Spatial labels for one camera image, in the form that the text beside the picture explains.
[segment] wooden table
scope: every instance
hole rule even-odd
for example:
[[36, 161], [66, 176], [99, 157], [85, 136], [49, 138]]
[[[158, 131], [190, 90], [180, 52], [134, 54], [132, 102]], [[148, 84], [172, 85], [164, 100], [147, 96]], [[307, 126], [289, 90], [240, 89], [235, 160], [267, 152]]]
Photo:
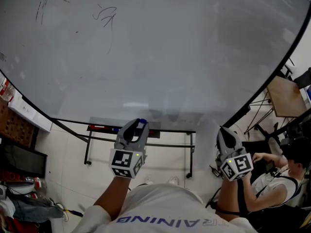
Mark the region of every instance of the wooden table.
[[299, 117], [307, 110], [296, 83], [276, 76], [267, 90], [277, 117]]

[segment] white tile floor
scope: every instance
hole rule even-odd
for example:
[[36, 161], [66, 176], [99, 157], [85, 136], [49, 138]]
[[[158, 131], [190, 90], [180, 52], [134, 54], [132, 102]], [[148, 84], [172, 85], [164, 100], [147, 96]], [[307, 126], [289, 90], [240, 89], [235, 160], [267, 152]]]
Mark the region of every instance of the white tile floor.
[[[244, 135], [248, 124], [255, 115], [258, 107], [252, 106], [252, 110], [240, 121], [232, 126], [242, 141], [248, 140], [248, 135]], [[261, 116], [269, 110], [269, 106], [263, 106], [258, 113], [255, 123]], [[261, 126], [268, 132], [273, 131], [276, 122], [281, 124], [282, 118], [276, 118], [271, 113]], [[87, 125], [64, 123], [67, 127], [77, 133], [88, 134]], [[115, 138], [114, 135], [95, 133], [94, 136]], [[250, 141], [263, 140], [260, 132], [251, 130]], [[165, 144], [189, 144], [190, 137], [184, 133], [161, 133], [160, 139], [148, 139], [150, 143]], [[274, 147], [271, 141], [272, 151], [278, 152], [278, 147]], [[96, 199], [104, 192], [110, 184], [113, 175], [108, 168], [110, 149], [113, 143], [100, 140], [92, 140], [89, 150], [89, 160], [92, 165], [84, 165], [86, 143], [72, 136], [56, 125], [52, 126], [50, 133], [39, 132], [36, 150], [48, 155], [46, 166], [46, 180], [48, 184], [48, 196], [55, 202], [61, 202], [66, 208], [83, 212], [91, 206]], [[214, 194], [220, 187], [222, 180], [216, 178], [210, 171], [195, 171], [193, 177], [185, 179], [185, 175], [190, 169], [190, 149], [189, 148], [159, 148], [147, 147], [145, 165], [138, 176], [131, 181], [130, 188], [143, 183], [146, 175], [151, 175], [155, 183], [165, 183], [170, 177], [177, 176], [180, 185], [185, 186], [198, 193], [204, 202]], [[63, 222], [61, 219], [52, 220], [53, 232], [69, 233], [79, 222], [80, 218], [69, 215], [69, 221]]]

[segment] white sleeveless shirt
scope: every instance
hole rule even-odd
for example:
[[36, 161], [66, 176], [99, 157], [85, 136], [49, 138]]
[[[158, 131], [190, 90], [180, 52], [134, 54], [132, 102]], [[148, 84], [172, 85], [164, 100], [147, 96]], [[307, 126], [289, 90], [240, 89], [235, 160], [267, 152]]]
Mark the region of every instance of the white sleeveless shirt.
[[[290, 177], [288, 174], [288, 165], [282, 167], [281, 169], [277, 169], [277, 173], [281, 173], [281, 176]], [[301, 180], [297, 180], [298, 186], [301, 185]], [[281, 203], [287, 202], [295, 193], [296, 186], [295, 183], [289, 179], [282, 178], [282, 177], [273, 177], [270, 173], [262, 174], [260, 175], [253, 183], [252, 187], [257, 194], [261, 189], [263, 189], [265, 186], [266, 188], [260, 193], [259, 197], [271, 192], [274, 188], [276, 188], [278, 185], [284, 185], [287, 190], [286, 199]]]

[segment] seated person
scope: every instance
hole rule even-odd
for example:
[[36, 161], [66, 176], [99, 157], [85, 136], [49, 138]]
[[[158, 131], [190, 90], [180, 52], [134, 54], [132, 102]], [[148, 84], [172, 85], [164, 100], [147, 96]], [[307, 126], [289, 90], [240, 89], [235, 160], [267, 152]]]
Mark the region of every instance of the seated person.
[[311, 160], [310, 140], [306, 137], [294, 139], [283, 154], [286, 159], [267, 153], [254, 154], [254, 163], [261, 159], [273, 160], [277, 172], [264, 173], [252, 184], [251, 173], [243, 178], [244, 199], [249, 212], [285, 204], [302, 184]]

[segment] white shoe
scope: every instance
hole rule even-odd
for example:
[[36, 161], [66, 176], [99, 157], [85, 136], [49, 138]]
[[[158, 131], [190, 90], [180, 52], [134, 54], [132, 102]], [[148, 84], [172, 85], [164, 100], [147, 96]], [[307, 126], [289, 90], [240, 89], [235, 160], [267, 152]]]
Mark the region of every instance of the white shoe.
[[169, 184], [173, 185], [179, 185], [179, 178], [177, 176], [171, 177], [169, 181], [167, 181]]
[[146, 176], [146, 178], [144, 179], [144, 183], [145, 184], [154, 184], [154, 181], [151, 179], [151, 177], [148, 175]]
[[67, 222], [67, 221], [69, 220], [69, 217], [68, 217], [67, 212], [64, 211], [63, 205], [60, 204], [60, 203], [56, 203], [56, 204], [63, 210], [63, 220], [64, 220], [65, 222]]

